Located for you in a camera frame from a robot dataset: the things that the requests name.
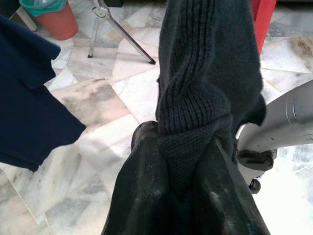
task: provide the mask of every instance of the navy blue garment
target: navy blue garment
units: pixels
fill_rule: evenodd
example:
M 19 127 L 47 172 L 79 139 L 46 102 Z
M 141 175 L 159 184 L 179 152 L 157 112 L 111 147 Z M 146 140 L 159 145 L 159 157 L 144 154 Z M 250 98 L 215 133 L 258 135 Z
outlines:
M 43 85 L 60 48 L 0 16 L 0 161 L 36 171 L 86 128 Z

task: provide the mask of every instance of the red pole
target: red pole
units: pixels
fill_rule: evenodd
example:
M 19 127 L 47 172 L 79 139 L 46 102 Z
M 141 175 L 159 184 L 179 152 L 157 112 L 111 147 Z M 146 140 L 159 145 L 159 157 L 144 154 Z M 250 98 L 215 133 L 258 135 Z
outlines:
M 251 0 L 254 30 L 259 52 L 261 53 L 276 0 Z

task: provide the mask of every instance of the black caster wheel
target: black caster wheel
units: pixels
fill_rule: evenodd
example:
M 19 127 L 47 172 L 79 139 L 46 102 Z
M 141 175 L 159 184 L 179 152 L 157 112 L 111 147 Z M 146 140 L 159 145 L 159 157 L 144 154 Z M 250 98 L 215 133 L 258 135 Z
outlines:
M 249 189 L 250 189 L 251 194 L 257 194 L 261 189 L 260 181 L 253 179 L 251 181 L 251 184 L 249 185 Z

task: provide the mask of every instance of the tripod stand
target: tripod stand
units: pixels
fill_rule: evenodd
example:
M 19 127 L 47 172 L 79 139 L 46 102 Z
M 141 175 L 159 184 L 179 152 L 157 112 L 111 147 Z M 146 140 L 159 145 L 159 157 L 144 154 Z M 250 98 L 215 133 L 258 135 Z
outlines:
M 152 65 L 155 65 L 155 60 L 123 29 L 123 27 L 112 17 L 108 6 L 104 3 L 103 0 L 94 0 L 95 7 L 92 8 L 92 11 L 96 15 L 93 25 L 92 38 L 88 53 L 88 58 L 92 58 L 94 43 L 97 38 L 97 33 L 100 25 L 100 20 L 107 20 L 148 62 Z

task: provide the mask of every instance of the marble floor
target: marble floor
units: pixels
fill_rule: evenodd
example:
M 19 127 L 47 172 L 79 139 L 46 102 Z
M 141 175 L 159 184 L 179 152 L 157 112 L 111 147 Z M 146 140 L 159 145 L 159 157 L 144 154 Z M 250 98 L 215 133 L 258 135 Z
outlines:
M 158 36 L 164 1 L 125 1 L 113 17 L 156 60 L 150 65 L 107 22 L 87 58 L 92 0 L 69 0 L 79 32 L 57 41 L 52 94 L 87 125 L 80 139 L 54 149 L 35 173 L 0 164 L 0 234 L 99 235 L 114 182 L 139 123 L 153 120 L 157 102 Z M 261 54 L 263 95 L 270 102 L 313 79 L 313 4 L 278 4 Z M 312 145 L 281 148 L 261 178 L 255 201 L 272 235 L 313 234 Z

